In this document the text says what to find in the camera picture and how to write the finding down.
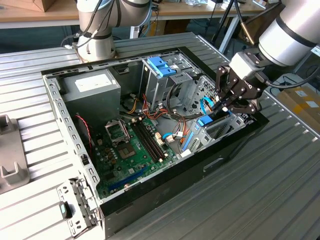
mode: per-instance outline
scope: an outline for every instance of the cardboard box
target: cardboard box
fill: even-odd
[[[316,132],[320,133],[320,96],[309,87],[280,92],[277,99]]]
[[[38,12],[45,12],[55,1],[56,0],[0,0],[0,4]]]

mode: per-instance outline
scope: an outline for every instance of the green circuit board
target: green circuit board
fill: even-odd
[[[155,133],[157,130],[153,123],[145,118],[141,122],[155,144],[157,138]],[[163,146],[157,145],[165,157],[160,161],[155,161],[149,152],[144,147],[142,140],[134,131],[134,126],[130,122],[125,123],[128,134],[130,135],[129,142],[120,142],[116,147],[112,145],[111,138],[106,133],[102,135],[102,139],[93,139],[95,143],[94,158],[95,168],[100,177],[100,182],[96,189],[100,199],[106,198],[117,191],[128,187],[130,184],[162,169],[177,160],[174,151],[166,144]],[[112,126],[112,131],[115,130],[116,137],[120,136],[119,130]]]

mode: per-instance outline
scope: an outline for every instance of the expansion slot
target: expansion slot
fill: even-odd
[[[160,159],[164,159],[165,155],[159,148],[155,140],[150,136],[143,123],[137,122],[132,125],[132,129],[138,136],[144,148],[150,154],[154,163],[157,163]]]
[[[137,171],[133,174],[131,174],[130,176],[126,177],[125,179],[121,180],[121,181],[118,181],[112,185],[110,185],[108,187],[108,190],[111,191],[113,189],[117,189],[119,187],[122,187],[123,185],[135,180],[136,178],[142,176],[144,174],[144,171],[147,169],[148,167],[144,167],[142,168],[140,171]]]

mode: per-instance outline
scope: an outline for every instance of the gray power supply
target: gray power supply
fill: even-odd
[[[71,116],[104,126],[119,117],[121,87],[108,69],[66,77],[63,100]]]

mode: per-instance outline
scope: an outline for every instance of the slotted metal table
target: slotted metal table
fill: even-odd
[[[116,42],[121,57],[179,46],[213,70],[228,61],[193,33]],[[40,71],[79,63],[73,50],[61,47],[0,55],[0,115],[18,119],[31,175],[27,185],[0,195],[0,240],[71,239],[56,187],[77,170]],[[315,240],[320,235],[319,136],[270,94],[261,104],[270,123],[235,159],[110,239]],[[79,239],[104,235],[94,227]]]

